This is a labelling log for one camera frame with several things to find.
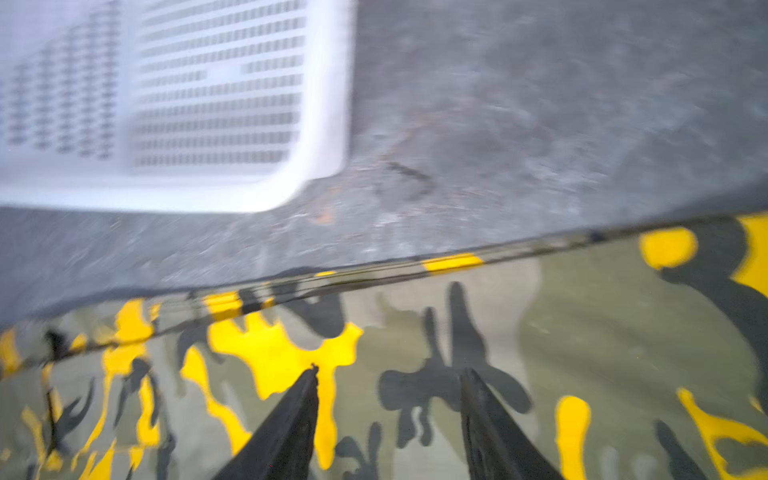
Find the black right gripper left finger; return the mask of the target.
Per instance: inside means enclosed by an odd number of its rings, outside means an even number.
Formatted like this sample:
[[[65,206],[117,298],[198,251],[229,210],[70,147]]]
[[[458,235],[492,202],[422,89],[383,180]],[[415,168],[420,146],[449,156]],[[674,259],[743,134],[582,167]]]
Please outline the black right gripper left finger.
[[[302,372],[216,479],[306,479],[318,421],[319,368]]]

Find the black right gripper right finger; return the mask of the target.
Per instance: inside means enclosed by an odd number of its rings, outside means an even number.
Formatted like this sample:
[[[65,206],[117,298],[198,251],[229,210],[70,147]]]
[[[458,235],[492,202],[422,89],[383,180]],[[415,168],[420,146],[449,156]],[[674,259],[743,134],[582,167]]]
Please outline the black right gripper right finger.
[[[563,478],[473,369],[460,375],[460,412],[472,480]]]

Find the camouflage yellow green trousers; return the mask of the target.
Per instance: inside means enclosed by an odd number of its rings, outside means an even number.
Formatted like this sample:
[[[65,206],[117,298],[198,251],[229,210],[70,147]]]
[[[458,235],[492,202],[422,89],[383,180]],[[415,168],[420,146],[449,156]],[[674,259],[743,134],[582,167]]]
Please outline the camouflage yellow green trousers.
[[[306,479],[471,479],[466,369],[562,479],[763,479],[767,216],[19,323],[1,332],[1,475],[216,479],[312,366]]]

